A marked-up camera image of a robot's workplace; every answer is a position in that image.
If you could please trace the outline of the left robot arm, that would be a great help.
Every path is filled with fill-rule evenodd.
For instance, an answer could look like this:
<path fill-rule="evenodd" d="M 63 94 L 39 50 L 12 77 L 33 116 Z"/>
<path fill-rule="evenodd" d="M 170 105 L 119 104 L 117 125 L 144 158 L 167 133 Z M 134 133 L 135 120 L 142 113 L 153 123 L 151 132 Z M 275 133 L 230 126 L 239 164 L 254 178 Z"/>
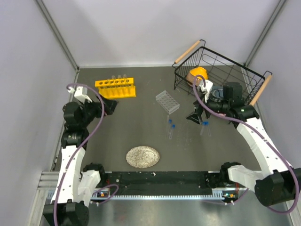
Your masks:
<path fill-rule="evenodd" d="M 88 125 L 95 119 L 113 114 L 116 100 L 102 98 L 101 102 L 85 100 L 69 102 L 63 107 L 65 120 L 61 138 L 61 167 L 56 189 L 43 216 L 51 226 L 86 226 L 89 221 L 90 199 L 96 187 L 106 183 L 101 164 L 81 166 L 91 137 Z"/>

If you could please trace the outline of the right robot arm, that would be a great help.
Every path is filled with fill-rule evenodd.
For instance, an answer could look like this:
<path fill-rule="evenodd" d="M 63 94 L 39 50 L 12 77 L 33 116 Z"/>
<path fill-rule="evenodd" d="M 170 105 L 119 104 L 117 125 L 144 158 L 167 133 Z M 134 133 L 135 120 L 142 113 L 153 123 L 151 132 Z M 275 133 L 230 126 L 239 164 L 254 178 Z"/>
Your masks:
<path fill-rule="evenodd" d="M 196 96 L 195 110 L 187 118 L 203 124 L 202 114 L 214 115 L 230 121 L 237 132 L 244 138 L 254 154 L 260 171 L 253 171 L 241 163 L 227 162 L 221 166 L 219 183 L 231 186 L 243 185 L 254 192 L 258 201 L 272 206 L 286 201 L 293 201 L 291 209 L 296 207 L 301 191 L 301 170 L 294 168 L 278 151 L 265 131 L 259 114 L 252 105 L 246 105 L 242 97 L 242 86 L 238 82 L 226 83 L 219 97 L 213 83 L 197 80 L 193 86 Z"/>

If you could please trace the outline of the clear plastic tube rack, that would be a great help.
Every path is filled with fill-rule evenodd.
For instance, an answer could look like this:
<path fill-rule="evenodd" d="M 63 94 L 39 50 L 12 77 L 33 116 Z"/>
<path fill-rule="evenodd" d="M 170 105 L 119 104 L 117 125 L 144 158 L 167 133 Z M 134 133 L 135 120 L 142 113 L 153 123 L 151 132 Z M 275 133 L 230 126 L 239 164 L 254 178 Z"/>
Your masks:
<path fill-rule="evenodd" d="M 180 104 L 166 90 L 156 95 L 155 99 L 169 115 L 180 108 Z"/>

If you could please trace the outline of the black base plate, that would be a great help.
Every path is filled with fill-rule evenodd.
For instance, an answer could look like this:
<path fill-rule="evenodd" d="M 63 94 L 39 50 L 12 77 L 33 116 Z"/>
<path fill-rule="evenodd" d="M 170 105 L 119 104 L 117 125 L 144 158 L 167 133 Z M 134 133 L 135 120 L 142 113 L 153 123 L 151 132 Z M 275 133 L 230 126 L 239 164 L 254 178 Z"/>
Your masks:
<path fill-rule="evenodd" d="M 115 171 L 106 179 L 119 185 L 117 195 L 211 195 L 224 186 L 219 173 L 207 171 Z"/>

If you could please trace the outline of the yellow test tube rack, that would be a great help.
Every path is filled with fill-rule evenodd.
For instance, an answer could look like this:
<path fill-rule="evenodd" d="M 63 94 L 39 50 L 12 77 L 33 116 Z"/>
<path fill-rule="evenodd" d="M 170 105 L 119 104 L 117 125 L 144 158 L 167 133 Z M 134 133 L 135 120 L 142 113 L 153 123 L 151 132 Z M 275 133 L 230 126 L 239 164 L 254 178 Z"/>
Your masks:
<path fill-rule="evenodd" d="M 117 78 L 95 81 L 98 93 L 106 99 L 136 97 L 136 86 L 133 78 Z"/>

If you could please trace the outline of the blue plate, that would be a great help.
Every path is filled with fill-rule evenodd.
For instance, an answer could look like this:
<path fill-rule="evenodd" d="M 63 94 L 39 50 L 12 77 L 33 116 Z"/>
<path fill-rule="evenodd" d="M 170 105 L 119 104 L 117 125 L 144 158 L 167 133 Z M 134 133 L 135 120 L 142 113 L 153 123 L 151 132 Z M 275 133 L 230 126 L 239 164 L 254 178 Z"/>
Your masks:
<path fill-rule="evenodd" d="M 212 98 L 223 99 L 223 87 L 222 86 L 213 86 L 210 92 Z"/>

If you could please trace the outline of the speckled white plate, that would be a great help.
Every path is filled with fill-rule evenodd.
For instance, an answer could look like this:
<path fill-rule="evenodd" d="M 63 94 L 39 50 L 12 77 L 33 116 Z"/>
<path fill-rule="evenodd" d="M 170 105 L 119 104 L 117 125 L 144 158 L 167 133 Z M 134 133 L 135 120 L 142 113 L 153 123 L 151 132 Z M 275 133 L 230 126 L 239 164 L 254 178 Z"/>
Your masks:
<path fill-rule="evenodd" d="M 138 169 L 154 166 L 160 160 L 157 150 L 149 146 L 137 146 L 130 149 L 126 154 L 127 163 Z"/>

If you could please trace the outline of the yellow brown bowl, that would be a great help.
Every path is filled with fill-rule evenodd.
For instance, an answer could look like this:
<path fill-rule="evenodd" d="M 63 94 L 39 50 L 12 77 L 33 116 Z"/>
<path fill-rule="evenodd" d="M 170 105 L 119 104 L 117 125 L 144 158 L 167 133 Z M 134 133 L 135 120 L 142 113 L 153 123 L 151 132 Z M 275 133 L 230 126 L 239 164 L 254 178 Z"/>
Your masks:
<path fill-rule="evenodd" d="M 190 83 L 193 83 L 193 80 L 194 80 L 195 76 L 197 76 L 197 75 L 202 75 L 205 78 L 205 80 L 208 79 L 207 70 L 201 66 L 198 66 L 198 67 L 191 69 L 188 72 L 188 74 L 186 76 L 186 80 Z"/>

